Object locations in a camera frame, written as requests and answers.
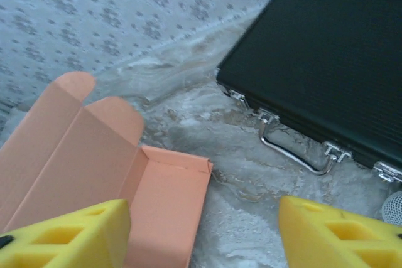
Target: open box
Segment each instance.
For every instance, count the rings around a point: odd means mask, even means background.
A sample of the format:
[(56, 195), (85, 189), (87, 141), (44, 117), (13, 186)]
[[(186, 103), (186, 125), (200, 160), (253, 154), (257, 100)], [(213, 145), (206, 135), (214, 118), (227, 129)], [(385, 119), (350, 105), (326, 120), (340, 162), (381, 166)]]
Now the open box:
[(126, 267), (186, 268), (212, 163), (138, 147), (144, 120), (84, 72), (51, 83), (0, 150), (0, 231), (115, 198), (131, 205)]

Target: metal handle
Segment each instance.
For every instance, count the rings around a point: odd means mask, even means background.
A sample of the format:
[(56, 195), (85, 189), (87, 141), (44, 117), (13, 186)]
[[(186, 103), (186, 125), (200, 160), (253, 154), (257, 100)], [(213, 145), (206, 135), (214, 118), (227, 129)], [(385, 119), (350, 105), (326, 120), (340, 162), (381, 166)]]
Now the metal handle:
[(277, 119), (275, 116), (269, 116), (268, 118), (265, 116), (261, 116), (261, 125), (259, 127), (258, 131), (258, 136), (260, 141), (267, 147), (270, 147), (271, 149), (274, 149), (275, 151), (278, 151), (279, 153), (285, 155), (286, 157), (294, 160), (294, 162), (302, 165), (304, 168), (309, 170), (309, 172), (313, 173), (314, 175), (325, 175), (330, 172), (332, 169), (332, 166), (339, 160), (338, 156), (334, 154), (327, 154), (327, 162), (325, 163), (323, 169), (317, 169), (314, 166), (312, 166), (310, 163), (305, 161), (303, 158), (301, 158), (299, 155), (285, 149), (284, 147), (279, 146), (278, 144), (275, 144), (271, 141), (269, 141), (266, 136), (265, 132), (267, 129), (267, 126), (272, 123), (273, 120)]

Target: briefcase handle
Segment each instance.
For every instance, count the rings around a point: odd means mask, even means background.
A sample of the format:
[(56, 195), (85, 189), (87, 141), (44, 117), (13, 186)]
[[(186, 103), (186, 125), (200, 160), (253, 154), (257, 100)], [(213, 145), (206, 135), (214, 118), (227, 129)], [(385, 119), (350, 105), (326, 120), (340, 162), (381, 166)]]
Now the briefcase handle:
[(342, 150), (341, 148), (337, 147), (335, 144), (330, 142), (325, 142), (324, 145), (327, 147), (325, 151), (325, 155), (327, 156), (327, 161), (324, 164), (322, 169), (317, 169), (312, 164), (301, 158), (299, 155), (295, 154), (294, 152), (287, 150), (286, 148), (270, 141), (266, 137), (266, 131), (268, 130), (269, 126), (272, 125), (273, 122), (280, 122), (280, 119), (277, 115), (274, 115), (268, 111), (260, 110), (259, 119), (261, 121), (258, 136), (260, 141), (267, 147), (278, 151), (279, 153), (285, 155), (286, 157), (292, 159), (294, 162), (300, 164), (309, 172), (313, 173), (314, 175), (325, 175), (330, 172), (332, 167), (335, 163), (341, 162), (345, 157), (352, 157), (351, 153)]

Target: yellow plastic piece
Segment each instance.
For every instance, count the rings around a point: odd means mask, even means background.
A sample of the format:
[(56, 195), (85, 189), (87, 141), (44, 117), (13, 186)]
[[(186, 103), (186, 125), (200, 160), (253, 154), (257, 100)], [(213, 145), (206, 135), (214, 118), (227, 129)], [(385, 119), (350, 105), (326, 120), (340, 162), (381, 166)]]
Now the yellow plastic piece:
[(402, 227), (292, 196), (279, 226), (289, 268), (402, 267)]
[(4, 233), (0, 268), (122, 268), (129, 231), (127, 202), (101, 203)]

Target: briefcase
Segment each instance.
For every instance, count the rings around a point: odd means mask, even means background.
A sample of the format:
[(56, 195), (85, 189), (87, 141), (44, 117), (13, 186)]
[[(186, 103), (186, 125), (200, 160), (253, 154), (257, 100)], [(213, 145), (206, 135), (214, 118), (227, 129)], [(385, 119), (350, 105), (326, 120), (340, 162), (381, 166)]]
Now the briefcase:
[[(218, 66), (259, 114), (259, 139), (323, 175), (344, 158), (402, 182), (402, 0), (270, 0)], [(282, 123), (318, 142), (316, 167), (270, 141)]]

